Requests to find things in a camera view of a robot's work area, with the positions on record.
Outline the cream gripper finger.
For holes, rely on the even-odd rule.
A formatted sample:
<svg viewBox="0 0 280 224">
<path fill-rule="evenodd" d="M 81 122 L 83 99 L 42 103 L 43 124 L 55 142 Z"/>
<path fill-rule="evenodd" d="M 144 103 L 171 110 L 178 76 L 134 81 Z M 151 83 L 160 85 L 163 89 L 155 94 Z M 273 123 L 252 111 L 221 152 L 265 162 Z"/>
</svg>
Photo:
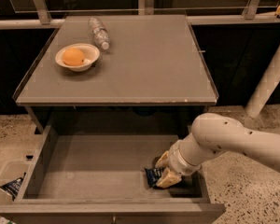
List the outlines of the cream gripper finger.
<svg viewBox="0 0 280 224">
<path fill-rule="evenodd" d="M 155 167 L 156 168 L 166 168 L 169 166 L 169 159 L 168 159 L 168 156 L 169 156 L 169 151 L 166 150 L 162 155 L 161 157 L 157 160 L 156 164 L 155 164 Z"/>
<path fill-rule="evenodd" d="M 167 189 L 182 180 L 182 175 L 172 171 L 169 167 L 166 167 L 161 174 L 161 178 L 157 181 L 156 186 L 158 188 Z"/>
</svg>

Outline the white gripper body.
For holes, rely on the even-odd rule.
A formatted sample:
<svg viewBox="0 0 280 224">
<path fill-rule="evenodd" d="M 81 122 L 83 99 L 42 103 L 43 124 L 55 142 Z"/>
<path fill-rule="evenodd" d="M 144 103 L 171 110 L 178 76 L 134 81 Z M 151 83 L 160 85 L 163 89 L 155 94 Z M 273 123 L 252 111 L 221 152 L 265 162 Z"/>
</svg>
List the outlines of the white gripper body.
<svg viewBox="0 0 280 224">
<path fill-rule="evenodd" d="M 182 141 L 176 141 L 169 149 L 168 164 L 171 171 L 182 176 L 191 176 L 201 168 L 201 165 L 189 164 L 181 155 Z"/>
</svg>

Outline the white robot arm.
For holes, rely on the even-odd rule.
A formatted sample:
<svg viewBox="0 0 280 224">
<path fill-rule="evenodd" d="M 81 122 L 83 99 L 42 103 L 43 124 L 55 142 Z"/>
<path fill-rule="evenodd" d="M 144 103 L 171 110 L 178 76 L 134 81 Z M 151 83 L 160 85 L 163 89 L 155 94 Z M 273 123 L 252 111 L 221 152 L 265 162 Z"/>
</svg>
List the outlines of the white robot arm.
<svg viewBox="0 0 280 224">
<path fill-rule="evenodd" d="M 251 130 L 236 119 L 204 113 L 192 122 L 189 135 L 172 144 L 156 162 L 163 170 L 156 186 L 167 189 L 226 151 L 280 173 L 280 134 Z"/>
</svg>

